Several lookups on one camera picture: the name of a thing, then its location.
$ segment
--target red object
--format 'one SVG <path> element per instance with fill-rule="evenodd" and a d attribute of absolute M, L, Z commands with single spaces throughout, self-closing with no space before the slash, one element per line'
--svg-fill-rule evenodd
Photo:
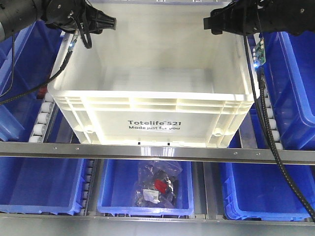
<path fill-rule="evenodd" d="M 37 99 L 43 99 L 47 93 L 47 87 L 42 87 L 38 90 Z"/>
<path fill-rule="evenodd" d="M 165 194 L 166 189 L 167 189 L 167 184 L 164 183 L 164 182 L 162 182 L 162 181 L 159 180 L 159 179 L 156 179 L 156 180 L 154 181 L 154 187 L 155 187 L 158 191 L 160 191 L 162 194 Z"/>

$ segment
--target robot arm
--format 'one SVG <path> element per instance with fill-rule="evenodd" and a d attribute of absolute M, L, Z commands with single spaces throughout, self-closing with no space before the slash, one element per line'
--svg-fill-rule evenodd
<path fill-rule="evenodd" d="M 69 33 L 78 29 L 87 48 L 92 47 L 90 33 L 100 34 L 103 29 L 116 28 L 115 18 L 85 0 L 1 0 L 0 41 L 37 20 Z"/>
<path fill-rule="evenodd" d="M 234 0 L 204 18 L 204 29 L 211 29 L 212 34 L 222 34 L 223 31 L 241 35 L 244 32 L 251 35 L 261 31 L 287 31 L 300 35 L 304 31 L 315 31 L 314 12 L 314 0 Z"/>

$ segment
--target gray metal bar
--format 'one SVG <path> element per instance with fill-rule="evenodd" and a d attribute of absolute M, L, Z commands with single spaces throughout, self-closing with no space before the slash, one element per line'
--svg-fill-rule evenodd
<path fill-rule="evenodd" d="M 221 219 L 223 199 L 221 193 L 220 170 L 218 163 L 203 163 L 207 202 L 207 217 L 210 220 Z"/>
<path fill-rule="evenodd" d="M 93 176 L 93 182 L 90 190 L 90 201 L 87 204 L 87 211 L 85 215 L 89 216 L 102 216 L 101 213 L 97 212 L 97 201 L 100 189 L 101 176 L 104 167 L 104 160 L 96 160 L 95 172 Z"/>
<path fill-rule="evenodd" d="M 192 162 L 192 187 L 193 187 L 193 218 L 205 219 L 207 214 L 205 179 L 203 163 Z"/>
<path fill-rule="evenodd" d="M 73 219 L 0 218 L 4 236 L 311 236 L 310 225 L 130 222 Z"/>
<path fill-rule="evenodd" d="M 315 165 L 315 151 L 279 150 L 285 164 Z M 267 149 L 106 146 L 0 142 L 0 157 L 152 159 L 275 164 Z"/>
<path fill-rule="evenodd" d="M 247 221 L 247 220 L 209 220 L 209 219 L 178 219 L 178 218 L 138 218 L 138 217 L 112 217 L 112 216 L 71 216 L 71 215 L 41 215 L 41 214 L 9 214 L 0 213 L 0 221 L 6 218 L 19 219 L 50 219 L 89 221 L 97 220 L 103 223 L 107 221 L 131 221 L 131 222 L 177 222 L 177 223 L 206 223 L 206 224 L 240 224 L 240 225 L 286 225 L 315 227 L 313 222 L 285 222 L 285 221 Z"/>
<path fill-rule="evenodd" d="M 56 121 L 56 117 L 58 114 L 59 108 L 56 105 L 56 103 L 54 103 L 53 109 L 50 113 L 50 119 L 49 122 L 46 124 L 46 130 L 43 134 L 43 143 L 47 142 L 51 132 L 53 131 L 53 127 L 54 127 L 54 123 Z"/>
<path fill-rule="evenodd" d="M 245 116 L 238 131 L 240 134 L 241 148 L 257 148 L 252 118 L 249 112 Z"/>

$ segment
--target cable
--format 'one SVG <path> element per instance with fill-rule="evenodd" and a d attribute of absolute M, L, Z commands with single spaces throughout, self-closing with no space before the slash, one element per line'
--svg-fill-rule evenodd
<path fill-rule="evenodd" d="M 79 16 L 75 16 L 75 17 L 69 16 L 69 18 L 74 20 L 74 22 L 77 26 L 77 31 L 79 32 L 79 34 L 81 36 L 81 40 L 82 40 L 84 46 L 87 49 L 92 48 L 92 39 L 91 39 L 91 34 L 89 32 L 89 24 L 88 24 L 88 21 L 86 18 L 86 6 L 84 6 L 84 11 L 82 13 L 82 20 L 79 19 Z"/>
<path fill-rule="evenodd" d="M 244 46 L 245 46 L 245 52 L 246 52 L 246 59 L 247 59 L 247 64 L 248 64 L 248 70 L 249 70 L 249 74 L 250 74 L 250 78 L 251 78 L 251 85 L 252 85 L 252 93 L 254 96 L 254 102 L 255 102 L 255 106 L 257 107 L 257 114 L 260 113 L 259 110 L 259 104 L 258 104 L 258 100 L 256 97 L 256 92 L 255 92 L 255 85 L 253 82 L 253 75 L 252 75 L 252 68 L 250 66 L 251 62 L 250 62 L 250 56 L 248 53 L 248 42 L 247 42 L 247 36 L 246 36 L 246 13 L 247 13 L 247 3 L 248 0 L 244 6 L 244 18 L 243 18 L 243 38 L 244 38 Z M 258 82 L 259 82 L 259 90 L 260 90 L 260 97 L 261 97 L 261 108 L 262 108 L 262 118 L 263 118 L 263 123 L 261 123 L 262 126 L 264 126 L 265 131 L 266 131 L 266 139 L 268 142 L 268 145 L 270 147 L 270 150 L 275 158 L 276 164 L 278 165 L 283 177 L 285 178 L 286 182 L 288 183 L 289 187 L 292 189 L 292 191 L 294 192 L 294 194 L 297 196 L 297 198 L 299 199 L 299 201 L 301 202 L 301 204 L 304 206 L 304 208 L 306 209 L 306 211 L 308 212 L 308 214 L 310 215 L 310 217 L 312 218 L 312 220 L 315 222 L 315 210 L 312 208 L 311 204 L 307 201 L 307 199 L 305 198 L 305 196 L 303 195 L 303 193 L 300 191 L 300 189 L 298 188 L 298 186 L 296 185 L 296 183 L 294 182 L 294 180 L 292 179 L 292 177 L 289 175 L 287 169 L 285 168 L 279 152 L 277 150 L 276 144 L 275 144 L 275 140 L 272 134 L 272 130 L 270 127 L 270 123 L 269 123 L 269 119 L 268 119 L 268 113 L 267 113 L 267 106 L 266 106 L 266 102 L 265 99 L 263 99 L 264 97 L 264 80 L 261 76 L 261 72 L 257 73 L 257 77 L 258 77 Z"/>
<path fill-rule="evenodd" d="M 78 36 L 79 36 L 79 32 L 78 30 L 75 31 L 74 35 L 73 35 L 73 38 L 71 40 L 71 43 L 68 47 L 68 51 L 67 51 L 67 54 L 65 55 L 64 59 L 63 59 L 63 63 L 62 65 L 60 66 L 59 70 L 51 77 L 49 78 L 47 81 L 45 81 L 44 83 L 41 83 L 40 85 L 37 85 L 35 87 L 33 87 L 32 89 L 28 90 L 28 91 L 25 91 L 21 94 L 18 94 L 14 97 L 11 97 L 11 98 L 8 98 L 4 101 L 0 101 L 0 106 L 5 104 L 5 103 L 8 103 L 8 102 L 11 102 L 11 101 L 14 101 L 20 97 L 23 97 L 25 95 L 28 95 L 32 92 L 35 92 L 37 91 L 38 89 L 40 89 L 41 87 L 44 87 L 44 86 L 47 86 L 50 82 L 52 82 L 55 78 L 57 78 L 63 71 L 64 69 L 66 68 L 66 66 L 68 65 L 68 62 L 71 58 L 71 55 L 72 55 L 72 52 L 73 52 L 73 48 L 74 48 L 74 45 L 76 44 L 77 42 L 77 39 L 78 39 Z"/>
<path fill-rule="evenodd" d="M 14 80 L 14 65 L 15 65 L 15 34 L 12 35 L 12 55 L 11 55 L 11 84 L 9 86 L 9 88 L 3 93 L 0 95 L 0 97 L 3 97 L 5 96 L 6 94 L 8 94 L 12 87 L 13 87 L 13 80 Z"/>
<path fill-rule="evenodd" d="M 33 87 L 32 89 L 30 89 L 30 90 L 28 90 L 26 92 L 23 92 L 23 93 L 18 94 L 18 95 L 14 96 L 14 97 L 8 98 L 8 99 L 6 99 L 4 101 L 0 101 L 0 105 L 3 105 L 3 104 L 8 103 L 8 102 L 12 102 L 12 101 L 14 101 L 14 100 L 16 100 L 16 99 L 18 99 L 20 97 L 23 97 L 25 95 L 28 95 L 28 94 L 30 94 L 32 92 L 35 92 L 35 91 L 39 90 L 41 87 L 47 86 L 50 82 L 52 82 L 55 78 L 57 78 L 63 72 L 63 70 L 65 69 L 65 67 L 67 66 L 67 64 L 69 62 L 69 59 L 70 59 L 71 55 L 72 55 L 72 51 L 67 52 L 60 69 L 50 79 L 48 79 L 47 81 L 45 81 L 44 83 L 42 83 L 40 85 L 37 85 L 36 87 Z"/>
<path fill-rule="evenodd" d="M 259 17 L 259 13 L 258 13 L 258 5 L 259 5 L 259 0 L 256 0 L 256 14 L 257 14 L 257 19 L 258 19 L 258 23 L 259 23 L 259 31 L 260 33 L 262 33 L 262 27 L 261 27 L 261 22 L 260 22 L 260 17 Z"/>

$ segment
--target white roller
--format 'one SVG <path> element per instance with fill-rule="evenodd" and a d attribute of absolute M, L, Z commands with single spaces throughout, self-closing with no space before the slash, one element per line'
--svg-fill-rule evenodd
<path fill-rule="evenodd" d="M 272 135 L 274 136 L 275 142 L 280 141 L 280 133 L 277 130 L 272 130 Z"/>
<path fill-rule="evenodd" d="M 266 107 L 271 107 L 270 99 L 268 97 L 265 98 Z"/>
<path fill-rule="evenodd" d="M 271 119 L 274 117 L 274 112 L 271 108 L 267 108 L 268 118 Z"/>
<path fill-rule="evenodd" d="M 45 125 L 44 124 L 36 124 L 34 125 L 34 128 L 33 128 L 33 133 L 35 135 L 43 135 L 45 132 Z"/>
<path fill-rule="evenodd" d="M 276 147 L 278 150 L 283 150 L 283 146 L 281 143 L 276 143 Z"/>
<path fill-rule="evenodd" d="M 42 137 L 40 136 L 31 136 L 29 139 L 29 143 L 41 143 Z"/>
<path fill-rule="evenodd" d="M 82 207 L 86 207 L 86 204 L 87 204 L 87 200 L 83 200 L 82 201 Z"/>
<path fill-rule="evenodd" d="M 90 186 L 90 184 L 89 183 L 86 183 L 86 184 L 84 184 L 84 191 L 88 191 L 89 190 L 89 186 Z"/>
<path fill-rule="evenodd" d="M 85 180 L 86 180 L 86 182 L 91 182 L 91 176 L 86 176 L 86 178 L 85 178 Z"/>
<path fill-rule="evenodd" d="M 46 93 L 45 95 L 45 101 L 46 102 L 54 102 L 54 99 L 50 93 Z"/>
<path fill-rule="evenodd" d="M 91 175 L 91 174 L 92 174 L 92 169 L 93 169 L 92 167 L 89 167 L 89 168 L 88 168 L 88 170 L 87 170 L 87 175 Z"/>
<path fill-rule="evenodd" d="M 53 104 L 51 102 L 43 102 L 41 104 L 41 111 L 45 113 L 50 113 L 53 108 Z"/>
<path fill-rule="evenodd" d="M 272 130 L 277 129 L 277 123 L 275 119 L 269 119 L 269 123 Z"/>
<path fill-rule="evenodd" d="M 83 199 L 86 199 L 86 198 L 88 198 L 88 191 L 84 191 L 83 193 Z"/>
<path fill-rule="evenodd" d="M 40 113 L 37 117 L 37 123 L 40 124 L 47 124 L 49 120 L 49 114 L 48 113 Z"/>

